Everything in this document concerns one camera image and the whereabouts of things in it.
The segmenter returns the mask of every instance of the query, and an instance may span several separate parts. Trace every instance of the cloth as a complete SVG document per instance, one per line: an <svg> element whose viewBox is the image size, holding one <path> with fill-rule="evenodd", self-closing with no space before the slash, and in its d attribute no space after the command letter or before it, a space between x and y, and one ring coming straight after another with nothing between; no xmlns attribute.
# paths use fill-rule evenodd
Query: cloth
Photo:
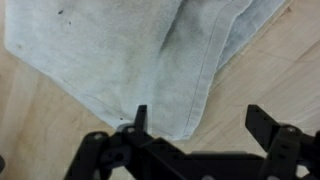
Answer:
<svg viewBox="0 0 320 180"><path fill-rule="evenodd" d="M148 105L171 140L198 126L214 73L284 0L7 0L6 48L114 128Z"/></svg>

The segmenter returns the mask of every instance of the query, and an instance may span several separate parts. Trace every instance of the towel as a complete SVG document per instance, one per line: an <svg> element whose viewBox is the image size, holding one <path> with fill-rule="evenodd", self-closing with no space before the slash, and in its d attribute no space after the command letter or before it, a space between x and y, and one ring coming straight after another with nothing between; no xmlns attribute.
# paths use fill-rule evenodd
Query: towel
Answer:
<svg viewBox="0 0 320 180"><path fill-rule="evenodd" d="M148 105L171 140L198 126L210 84L284 0L7 0L6 48L114 128Z"/></svg>

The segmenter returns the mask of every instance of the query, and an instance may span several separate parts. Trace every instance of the wooden floor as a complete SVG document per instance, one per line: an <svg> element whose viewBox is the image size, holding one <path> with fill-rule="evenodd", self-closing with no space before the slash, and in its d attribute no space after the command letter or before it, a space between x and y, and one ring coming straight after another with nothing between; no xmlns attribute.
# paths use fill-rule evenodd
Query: wooden floor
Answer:
<svg viewBox="0 0 320 180"><path fill-rule="evenodd" d="M248 104L259 104L276 120L309 134L319 130L319 9L319 0L296 0L254 46L224 67L194 136L174 144L186 152L263 155L244 128ZM82 137L94 130L114 132L0 44L0 154L7 162L0 179L62 179ZM120 170L116 177L127 175Z"/></svg>

